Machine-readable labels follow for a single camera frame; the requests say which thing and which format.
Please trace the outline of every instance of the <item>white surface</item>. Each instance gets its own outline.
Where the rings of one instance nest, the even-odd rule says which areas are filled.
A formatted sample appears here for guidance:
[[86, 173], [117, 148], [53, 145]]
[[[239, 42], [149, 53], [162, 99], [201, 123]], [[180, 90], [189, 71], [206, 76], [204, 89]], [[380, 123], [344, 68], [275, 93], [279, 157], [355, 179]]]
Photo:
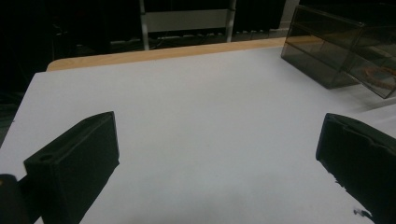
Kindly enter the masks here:
[[91, 115], [114, 110], [120, 166], [82, 223], [371, 223], [315, 152], [327, 112], [395, 137], [396, 104], [329, 91], [281, 48], [37, 74], [0, 172]]

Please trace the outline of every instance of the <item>wooden table edge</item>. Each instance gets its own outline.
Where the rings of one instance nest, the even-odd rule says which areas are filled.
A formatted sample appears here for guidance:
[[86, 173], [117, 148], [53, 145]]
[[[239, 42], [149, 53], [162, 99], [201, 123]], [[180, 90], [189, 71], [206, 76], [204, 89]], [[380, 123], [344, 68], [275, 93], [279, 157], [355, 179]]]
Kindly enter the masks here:
[[259, 49], [281, 47], [285, 43], [285, 37], [221, 43], [211, 45], [190, 46], [173, 49], [155, 49], [147, 51], [133, 51], [88, 57], [67, 58], [53, 61], [47, 71], [65, 70], [80, 67], [92, 67], [108, 64], [134, 63], [165, 58], [176, 58], [208, 53], [226, 52], [242, 49]]

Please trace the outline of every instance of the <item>white tabletop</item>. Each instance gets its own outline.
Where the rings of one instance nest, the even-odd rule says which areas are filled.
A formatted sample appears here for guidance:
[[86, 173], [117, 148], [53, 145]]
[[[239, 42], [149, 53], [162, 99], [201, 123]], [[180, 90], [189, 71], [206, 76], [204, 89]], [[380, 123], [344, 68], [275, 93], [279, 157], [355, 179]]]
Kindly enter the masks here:
[[81, 223], [372, 223], [316, 161], [326, 113], [396, 136], [396, 100], [326, 90], [281, 48], [35, 75], [0, 173], [89, 116], [114, 111], [120, 166]]

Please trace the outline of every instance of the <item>transparent plastic box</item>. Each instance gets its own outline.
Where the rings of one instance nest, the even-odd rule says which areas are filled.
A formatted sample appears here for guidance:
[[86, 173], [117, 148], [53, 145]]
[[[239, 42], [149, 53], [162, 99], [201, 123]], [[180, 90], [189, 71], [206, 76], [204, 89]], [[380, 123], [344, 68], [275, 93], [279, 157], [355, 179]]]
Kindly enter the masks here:
[[328, 89], [358, 80], [383, 98], [396, 90], [396, 7], [297, 6], [282, 58]]

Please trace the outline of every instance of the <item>black object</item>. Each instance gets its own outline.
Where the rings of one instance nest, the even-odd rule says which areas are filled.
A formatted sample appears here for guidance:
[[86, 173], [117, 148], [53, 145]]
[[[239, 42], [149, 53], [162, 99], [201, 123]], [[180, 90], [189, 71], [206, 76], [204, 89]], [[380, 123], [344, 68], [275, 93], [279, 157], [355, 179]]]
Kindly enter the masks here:
[[[84, 119], [24, 165], [27, 176], [19, 185], [30, 222], [42, 216], [45, 223], [79, 223], [119, 165], [114, 113]], [[15, 188], [4, 191], [0, 185], [0, 190], [3, 200]], [[13, 198], [8, 199], [23, 206], [18, 193]], [[0, 214], [8, 208], [2, 205]], [[0, 222], [23, 223], [11, 219]]]
[[396, 139], [358, 120], [327, 114], [317, 160], [370, 213], [376, 224], [396, 223]]

